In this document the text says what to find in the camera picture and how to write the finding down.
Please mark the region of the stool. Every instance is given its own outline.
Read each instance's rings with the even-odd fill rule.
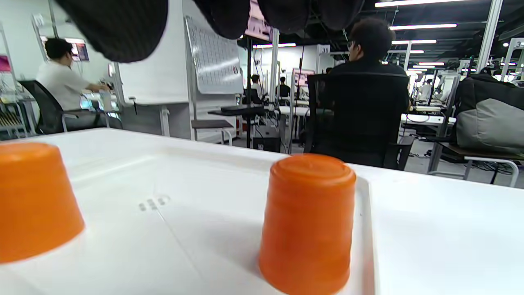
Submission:
[[[230,145],[233,145],[233,136],[227,130],[227,128],[233,128],[233,125],[231,125],[226,120],[192,120],[191,128],[195,130],[199,130],[199,129],[220,130],[222,132],[222,140],[221,140],[222,144],[224,144],[224,132],[225,132],[229,136]]]

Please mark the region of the orange cup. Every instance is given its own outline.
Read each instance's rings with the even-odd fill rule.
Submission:
[[[296,155],[271,167],[259,267],[290,295],[329,295],[350,276],[355,173],[324,155]]]
[[[0,144],[0,263],[52,250],[83,229],[58,147]]]

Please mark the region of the black office chair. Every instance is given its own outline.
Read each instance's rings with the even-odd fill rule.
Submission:
[[[408,83],[407,76],[394,74],[308,76],[311,113],[304,152],[330,155],[346,163],[404,170],[414,138],[398,140],[405,110],[390,98],[404,99]]]
[[[64,111],[62,106],[53,97],[49,91],[36,80],[19,81],[19,83],[29,91],[35,98],[38,107],[40,108],[40,118],[37,124],[37,133],[39,134],[54,134],[64,131],[77,131],[98,128],[100,120],[100,112],[95,112],[96,116],[93,124],[82,127],[67,127],[66,119],[78,119],[83,114],[92,115],[93,112],[89,110],[71,110]]]

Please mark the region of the desk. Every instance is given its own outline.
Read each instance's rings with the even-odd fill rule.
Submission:
[[[291,113],[291,110],[289,107],[280,107],[280,113],[284,115],[289,115]],[[309,116],[309,108],[299,108],[297,107],[295,110],[295,115],[297,116]],[[408,123],[408,124],[417,124],[417,125],[431,125],[431,126],[440,126],[442,124],[443,117],[442,116],[436,116],[436,115],[417,115],[417,114],[402,114],[402,117],[400,118],[401,123]],[[454,125],[456,122],[455,118],[449,119],[449,124]]]
[[[269,168],[286,155],[112,129],[24,141],[60,148],[87,228],[0,265],[2,293],[278,294],[256,260]],[[375,294],[524,293],[523,190],[351,167],[370,195]]]

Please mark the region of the dark hair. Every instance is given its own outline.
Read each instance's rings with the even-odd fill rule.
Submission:
[[[364,52],[364,59],[380,60],[391,48],[395,33],[382,19],[364,18],[353,26],[350,33],[351,41],[360,45]]]
[[[50,38],[46,41],[46,53],[50,59],[60,59],[67,53],[72,54],[73,46],[59,38]]]

